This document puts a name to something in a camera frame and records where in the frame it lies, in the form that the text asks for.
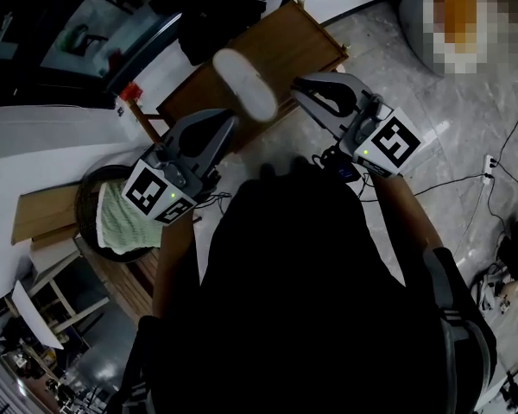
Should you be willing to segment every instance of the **green towel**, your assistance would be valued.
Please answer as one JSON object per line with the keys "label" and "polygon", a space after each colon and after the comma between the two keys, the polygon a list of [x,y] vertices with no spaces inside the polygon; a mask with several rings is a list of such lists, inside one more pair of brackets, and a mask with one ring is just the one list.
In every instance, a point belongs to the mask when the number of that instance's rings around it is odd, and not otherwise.
{"label": "green towel", "polygon": [[159,247],[163,226],[146,221],[123,199],[125,183],[103,183],[98,196],[98,245],[125,254],[137,248]]}

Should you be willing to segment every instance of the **red object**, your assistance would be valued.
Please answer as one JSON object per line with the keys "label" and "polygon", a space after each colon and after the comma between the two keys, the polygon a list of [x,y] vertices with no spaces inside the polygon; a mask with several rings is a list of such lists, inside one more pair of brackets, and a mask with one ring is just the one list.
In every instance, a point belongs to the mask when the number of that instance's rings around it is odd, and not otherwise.
{"label": "red object", "polygon": [[127,87],[123,89],[123,91],[119,94],[119,98],[123,101],[127,101],[132,98],[133,100],[138,100],[142,96],[142,89],[137,85],[134,81],[131,81],[127,84]]}

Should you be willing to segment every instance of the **person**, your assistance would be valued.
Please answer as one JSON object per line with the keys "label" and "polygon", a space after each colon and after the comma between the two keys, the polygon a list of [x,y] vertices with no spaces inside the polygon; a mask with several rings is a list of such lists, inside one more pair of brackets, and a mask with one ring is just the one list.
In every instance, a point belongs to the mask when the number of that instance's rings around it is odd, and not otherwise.
{"label": "person", "polygon": [[[191,215],[164,228],[153,316],[139,323],[120,392],[136,368],[155,412],[442,411],[445,349],[425,250],[492,334],[405,179],[372,175],[403,286],[351,188],[302,157],[286,176],[262,172],[231,200],[201,284]],[[469,385],[479,363],[463,353]]]}

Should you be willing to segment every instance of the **tile floor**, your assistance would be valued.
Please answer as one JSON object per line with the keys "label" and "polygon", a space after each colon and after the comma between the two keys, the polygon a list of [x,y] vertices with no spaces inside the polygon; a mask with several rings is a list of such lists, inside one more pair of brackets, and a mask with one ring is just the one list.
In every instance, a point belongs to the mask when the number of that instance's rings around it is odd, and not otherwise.
{"label": "tile floor", "polygon": [[[438,76],[409,49],[387,2],[334,22],[327,30],[338,42],[351,45],[345,70],[381,93],[393,107],[402,107],[424,135],[424,147],[404,171],[413,191],[482,173],[485,155],[498,156],[518,117],[518,63],[492,75]],[[283,174],[296,154],[310,158],[332,143],[325,130],[304,111],[296,110],[240,154],[224,160],[219,167],[223,178],[218,190],[235,193],[242,182],[256,177],[264,162],[272,163]],[[502,163],[518,178],[518,128],[506,146]],[[506,221],[518,217],[518,185],[500,168],[495,177],[491,209]],[[360,184],[351,188],[357,191]],[[467,283],[494,260],[502,231],[501,222],[488,210],[490,187],[483,188],[481,178],[469,179],[419,196]],[[367,198],[375,198],[368,187],[363,194],[363,199]],[[381,257],[400,279],[380,208],[372,203],[364,204],[364,210]],[[196,227],[202,274],[221,215],[217,207],[210,207],[203,211],[203,217]]]}

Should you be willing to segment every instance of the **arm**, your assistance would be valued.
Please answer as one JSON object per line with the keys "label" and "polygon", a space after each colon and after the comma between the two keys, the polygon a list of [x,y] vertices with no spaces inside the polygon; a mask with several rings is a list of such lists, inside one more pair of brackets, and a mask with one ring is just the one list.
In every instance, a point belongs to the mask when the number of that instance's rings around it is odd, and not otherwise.
{"label": "arm", "polygon": [[424,250],[441,248],[443,243],[403,177],[371,176],[391,245],[405,282],[410,285],[418,276],[414,266],[421,261]]}
{"label": "arm", "polygon": [[161,235],[152,314],[159,318],[188,309],[199,289],[193,213],[186,213]]}

